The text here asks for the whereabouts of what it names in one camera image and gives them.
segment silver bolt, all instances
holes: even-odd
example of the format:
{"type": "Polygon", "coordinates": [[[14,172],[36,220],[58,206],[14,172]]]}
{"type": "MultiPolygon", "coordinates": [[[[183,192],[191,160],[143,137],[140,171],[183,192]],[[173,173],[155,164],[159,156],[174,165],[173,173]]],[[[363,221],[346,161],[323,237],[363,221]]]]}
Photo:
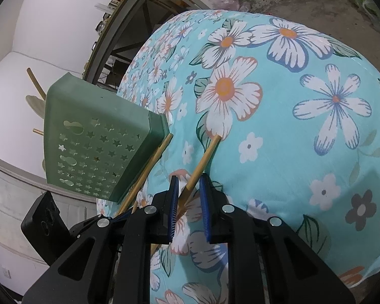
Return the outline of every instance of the silver bolt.
{"type": "Polygon", "coordinates": [[[282,224],[282,220],[278,217],[272,217],[269,219],[269,223],[272,226],[280,226],[282,224]]]}
{"type": "Polygon", "coordinates": [[[155,206],[149,205],[149,206],[146,206],[144,210],[145,210],[145,214],[154,214],[156,213],[157,209],[155,206]]]}
{"type": "Polygon", "coordinates": [[[98,227],[106,227],[110,224],[110,221],[107,218],[102,218],[97,221],[98,227]]]}
{"type": "Polygon", "coordinates": [[[230,214],[231,212],[235,211],[235,207],[233,205],[224,205],[222,206],[222,211],[230,214]]]}

